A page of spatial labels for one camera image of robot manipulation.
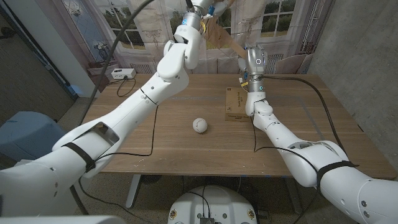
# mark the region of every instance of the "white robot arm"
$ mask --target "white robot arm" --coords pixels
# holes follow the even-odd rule
[[[194,1],[208,9],[213,1]],[[0,171],[0,216],[37,216],[81,176],[92,177],[111,160],[124,140],[161,102],[188,85],[184,69],[199,59],[201,11],[188,12],[165,45],[157,72],[112,112],[85,123],[62,137],[53,152],[26,165]]]
[[[260,46],[248,47],[241,70],[249,74],[246,114],[254,116],[255,127],[264,131],[279,147],[294,179],[304,187],[320,187],[322,195],[358,223],[393,223],[398,219],[398,182],[373,179],[349,162],[345,152],[331,141],[299,139],[273,114],[266,101],[262,75],[267,54]],[[314,168],[295,152],[306,158]]]

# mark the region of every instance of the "white wall outlet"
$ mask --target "white wall outlet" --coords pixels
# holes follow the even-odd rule
[[[112,72],[112,77],[115,80],[123,79],[125,76],[128,79],[132,79],[136,74],[136,70],[133,68],[115,68]]]

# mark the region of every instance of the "baseball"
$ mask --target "baseball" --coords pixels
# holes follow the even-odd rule
[[[207,130],[207,122],[203,118],[195,119],[192,126],[197,133],[203,133]]]

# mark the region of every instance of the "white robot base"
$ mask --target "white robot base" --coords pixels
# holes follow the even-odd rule
[[[240,194],[226,187],[209,185],[192,189],[174,202],[170,209],[168,224],[257,224],[252,205]]]

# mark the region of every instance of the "wooden table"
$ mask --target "wooden table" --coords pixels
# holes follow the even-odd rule
[[[365,174],[393,179],[397,174],[387,159],[362,132],[350,114],[316,75],[280,75],[304,78],[322,93],[348,157]],[[138,90],[150,75],[137,75]],[[225,121],[227,87],[239,87],[239,75],[190,75],[189,86],[165,100],[157,113],[154,151],[150,157],[115,156],[103,172],[162,175],[227,175],[253,177],[291,176],[274,149],[253,152],[254,133],[249,122]],[[128,82],[122,92],[128,91]],[[115,109],[125,98],[116,96],[117,84],[106,87],[91,106],[85,121]],[[306,84],[293,80],[264,80],[267,100],[274,114],[299,138],[336,142],[317,94]],[[198,134],[195,118],[205,118],[208,130]],[[148,154],[152,141],[154,112],[131,134],[120,152]],[[272,146],[256,130],[257,146]]]

